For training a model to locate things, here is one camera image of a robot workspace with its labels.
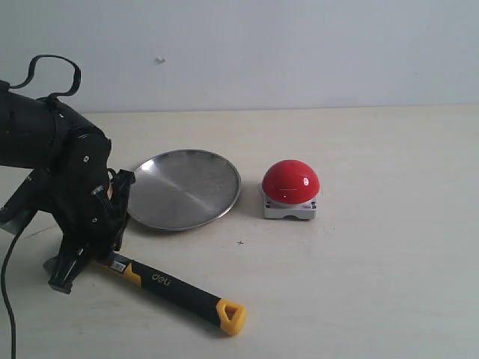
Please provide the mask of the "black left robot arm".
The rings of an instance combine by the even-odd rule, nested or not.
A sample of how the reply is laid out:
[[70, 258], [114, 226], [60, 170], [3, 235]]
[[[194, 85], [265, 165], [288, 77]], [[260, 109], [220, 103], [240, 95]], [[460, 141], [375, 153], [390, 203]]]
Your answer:
[[63, 233], [49, 262], [49, 285], [70, 293], [93, 261], [121, 247], [129, 220], [130, 171], [107, 166], [112, 142], [56, 98], [31, 99], [1, 83], [1, 165], [30, 174], [1, 208], [1, 228], [17, 234], [38, 212]]

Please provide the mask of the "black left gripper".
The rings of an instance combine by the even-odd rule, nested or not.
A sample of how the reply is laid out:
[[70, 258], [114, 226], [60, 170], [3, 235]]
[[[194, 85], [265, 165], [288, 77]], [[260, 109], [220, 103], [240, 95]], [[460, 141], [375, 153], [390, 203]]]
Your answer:
[[29, 175], [37, 184], [34, 215], [50, 214], [64, 234], [58, 254], [47, 261], [48, 284], [69, 295], [73, 281], [96, 258], [121, 249], [135, 174], [111, 168], [54, 173], [35, 166]]

